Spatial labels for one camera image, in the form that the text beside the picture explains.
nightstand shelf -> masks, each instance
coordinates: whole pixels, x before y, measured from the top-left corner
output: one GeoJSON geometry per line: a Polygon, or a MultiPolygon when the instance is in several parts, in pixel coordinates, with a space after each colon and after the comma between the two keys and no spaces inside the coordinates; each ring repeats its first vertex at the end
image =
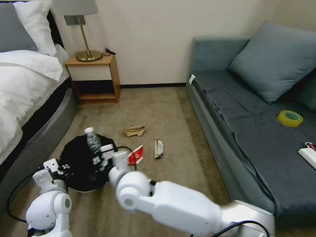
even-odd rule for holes
{"type": "Polygon", "coordinates": [[[115,55],[93,62],[81,62],[73,56],[66,68],[80,103],[116,103],[120,96],[115,55]]]}

red snack wrapper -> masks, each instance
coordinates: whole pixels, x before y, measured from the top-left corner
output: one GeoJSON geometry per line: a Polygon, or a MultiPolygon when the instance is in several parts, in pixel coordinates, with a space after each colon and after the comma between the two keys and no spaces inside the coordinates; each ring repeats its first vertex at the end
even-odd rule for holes
{"type": "Polygon", "coordinates": [[[128,164],[129,165],[134,165],[135,164],[135,160],[134,160],[134,156],[132,155],[134,154],[135,158],[136,158],[136,164],[138,165],[143,157],[143,145],[139,146],[138,148],[136,148],[133,152],[131,152],[128,155],[128,164]]]}

power cord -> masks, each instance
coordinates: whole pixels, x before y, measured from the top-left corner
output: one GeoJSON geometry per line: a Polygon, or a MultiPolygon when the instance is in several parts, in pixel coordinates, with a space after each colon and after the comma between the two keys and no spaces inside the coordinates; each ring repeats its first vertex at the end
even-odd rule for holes
{"type": "Polygon", "coordinates": [[[11,198],[12,198],[13,194],[15,193],[15,191],[17,190],[17,188],[18,188],[25,180],[27,180],[28,178],[30,178],[31,176],[33,176],[38,170],[41,170],[41,168],[38,168],[35,172],[29,174],[29,175],[26,176],[24,179],[22,179],[22,180],[15,186],[15,188],[11,191],[10,195],[8,196],[7,204],[6,204],[6,211],[7,211],[8,216],[11,217],[12,219],[17,220],[17,221],[20,221],[20,222],[27,223],[25,219],[19,218],[19,217],[15,216],[15,215],[11,212],[11,210],[10,210],[11,198]]]}
{"type": "Polygon", "coordinates": [[[114,148],[112,148],[110,150],[103,151],[102,153],[105,153],[105,152],[108,152],[108,151],[112,151],[112,150],[115,150],[115,149],[127,149],[127,150],[129,150],[132,153],[133,158],[134,158],[134,169],[135,169],[135,171],[137,171],[136,157],[135,157],[135,155],[133,153],[133,150],[131,148],[129,148],[128,146],[114,147],[114,148]]]}
{"type": "Polygon", "coordinates": [[[237,226],[243,225],[243,224],[256,224],[260,227],[262,227],[264,229],[264,231],[266,232],[267,237],[270,237],[270,234],[268,232],[268,230],[266,229],[266,227],[264,227],[262,224],[260,224],[257,221],[242,221],[242,222],[236,222],[228,227],[226,227],[225,229],[222,229],[221,231],[217,232],[216,234],[212,235],[211,237],[218,237],[220,235],[222,235],[223,233],[226,233],[227,231],[231,230],[232,228],[235,228],[237,226]]]}
{"type": "Polygon", "coordinates": [[[109,50],[108,48],[105,48],[105,51],[106,51],[107,53],[109,53],[109,54],[106,55],[106,54],[102,53],[104,56],[110,56],[111,54],[116,55],[116,53],[112,52],[112,51],[109,50]]]}

sofa armrest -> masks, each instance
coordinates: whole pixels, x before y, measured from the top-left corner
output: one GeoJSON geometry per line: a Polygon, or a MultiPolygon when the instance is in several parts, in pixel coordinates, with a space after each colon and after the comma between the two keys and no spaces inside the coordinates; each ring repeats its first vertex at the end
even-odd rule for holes
{"type": "Polygon", "coordinates": [[[194,37],[189,74],[227,70],[248,41],[249,38],[194,37]]]}

trash can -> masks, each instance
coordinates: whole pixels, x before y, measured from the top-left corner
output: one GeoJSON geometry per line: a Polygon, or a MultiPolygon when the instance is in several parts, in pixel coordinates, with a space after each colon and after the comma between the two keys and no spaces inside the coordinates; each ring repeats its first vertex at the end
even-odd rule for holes
{"type": "MultiPolygon", "coordinates": [[[[102,146],[112,144],[116,148],[112,139],[99,134],[97,136],[102,146]]],[[[94,155],[88,147],[85,135],[75,137],[65,145],[59,158],[59,165],[67,172],[64,181],[68,187],[78,192],[89,192],[104,186],[109,180],[108,174],[113,167],[112,161],[109,160],[103,171],[96,171],[92,162],[93,158],[94,155]]]]}

